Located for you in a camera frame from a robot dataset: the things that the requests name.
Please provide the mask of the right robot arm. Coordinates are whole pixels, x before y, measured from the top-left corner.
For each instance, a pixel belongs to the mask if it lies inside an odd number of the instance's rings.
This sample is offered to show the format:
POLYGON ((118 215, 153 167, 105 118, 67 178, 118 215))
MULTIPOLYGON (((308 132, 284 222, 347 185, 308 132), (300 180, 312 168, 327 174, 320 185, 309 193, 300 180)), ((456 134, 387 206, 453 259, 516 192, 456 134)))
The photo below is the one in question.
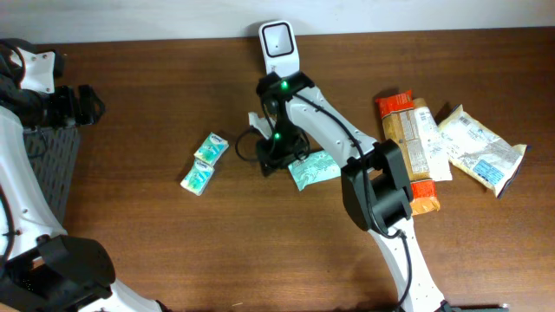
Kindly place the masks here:
POLYGON ((374 238, 398 292, 395 311, 450 311, 435 285, 415 235, 414 198, 401 148, 359 131, 325 99, 306 74, 270 73, 256 93, 270 135, 256 145, 265 176, 309 153, 312 137, 341 170, 343 205, 351 220, 374 238))

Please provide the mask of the orange spaghetti packet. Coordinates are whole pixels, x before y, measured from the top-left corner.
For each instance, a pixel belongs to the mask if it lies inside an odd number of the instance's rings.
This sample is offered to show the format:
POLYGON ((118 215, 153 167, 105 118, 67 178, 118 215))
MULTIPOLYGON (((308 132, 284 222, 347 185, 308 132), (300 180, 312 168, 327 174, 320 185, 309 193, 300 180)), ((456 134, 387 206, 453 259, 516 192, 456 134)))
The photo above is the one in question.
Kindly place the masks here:
POLYGON ((401 149, 414 199, 412 214, 419 215, 441 208, 435 182, 431 177, 421 136, 415 117, 418 106, 411 90, 375 100, 382 119, 385 138, 393 140, 401 149))

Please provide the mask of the teal wet wipes pack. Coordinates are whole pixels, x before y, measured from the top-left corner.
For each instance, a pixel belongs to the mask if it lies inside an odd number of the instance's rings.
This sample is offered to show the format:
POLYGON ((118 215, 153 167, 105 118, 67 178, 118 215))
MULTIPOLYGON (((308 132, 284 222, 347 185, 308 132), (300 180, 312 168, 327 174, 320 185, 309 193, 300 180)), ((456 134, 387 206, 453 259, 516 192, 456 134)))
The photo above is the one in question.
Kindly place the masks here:
POLYGON ((299 191, 307 185, 341 176, 341 168, 325 151, 311 153, 303 160, 296 160, 288 165, 288 169, 299 191))

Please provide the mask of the white bamboo print tube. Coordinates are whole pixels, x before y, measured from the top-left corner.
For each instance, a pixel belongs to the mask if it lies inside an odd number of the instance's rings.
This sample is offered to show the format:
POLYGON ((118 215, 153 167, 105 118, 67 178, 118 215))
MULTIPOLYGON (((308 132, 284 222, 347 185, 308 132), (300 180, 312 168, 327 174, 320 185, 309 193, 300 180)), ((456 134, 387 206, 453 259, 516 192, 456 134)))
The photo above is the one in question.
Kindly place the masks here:
POLYGON ((453 179, 443 138, 423 98, 413 100, 416 126, 428 162, 430 177, 435 182, 453 179))

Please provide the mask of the teal tissue pack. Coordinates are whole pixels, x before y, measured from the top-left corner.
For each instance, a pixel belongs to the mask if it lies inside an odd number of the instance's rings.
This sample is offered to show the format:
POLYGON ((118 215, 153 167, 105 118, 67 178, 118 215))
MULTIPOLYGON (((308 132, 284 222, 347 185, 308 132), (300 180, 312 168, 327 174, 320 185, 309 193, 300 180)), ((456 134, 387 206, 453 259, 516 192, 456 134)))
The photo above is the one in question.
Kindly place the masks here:
POLYGON ((214 168, 202 160, 196 159, 191 170, 181 180, 180 186, 185 190, 200 196, 214 174, 214 168))
POLYGON ((215 166, 228 147, 229 143, 227 140, 215 133, 210 133, 194 153, 194 157, 209 166, 215 166))

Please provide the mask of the cream snack bag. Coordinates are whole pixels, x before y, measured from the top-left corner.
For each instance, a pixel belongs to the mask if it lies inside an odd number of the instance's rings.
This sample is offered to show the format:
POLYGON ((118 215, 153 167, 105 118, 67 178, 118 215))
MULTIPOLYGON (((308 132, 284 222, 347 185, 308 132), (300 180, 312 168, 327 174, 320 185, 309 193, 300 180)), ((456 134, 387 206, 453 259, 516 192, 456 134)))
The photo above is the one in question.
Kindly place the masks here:
POLYGON ((456 106, 438 129, 450 163, 502 198, 519 173, 528 145, 510 145, 462 105, 456 106))

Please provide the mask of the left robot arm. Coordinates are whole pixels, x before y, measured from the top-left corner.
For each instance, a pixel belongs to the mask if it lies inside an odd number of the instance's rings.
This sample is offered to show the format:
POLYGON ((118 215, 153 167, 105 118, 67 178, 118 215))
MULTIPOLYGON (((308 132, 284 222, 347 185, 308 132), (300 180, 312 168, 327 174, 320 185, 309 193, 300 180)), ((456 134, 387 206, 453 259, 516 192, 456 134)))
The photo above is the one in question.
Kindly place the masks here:
POLYGON ((32 169, 26 133, 92 126, 106 111, 91 86, 55 85, 64 66, 54 49, 1 41, 1 302, 18 311, 164 311, 116 277, 99 242, 67 233, 32 169))

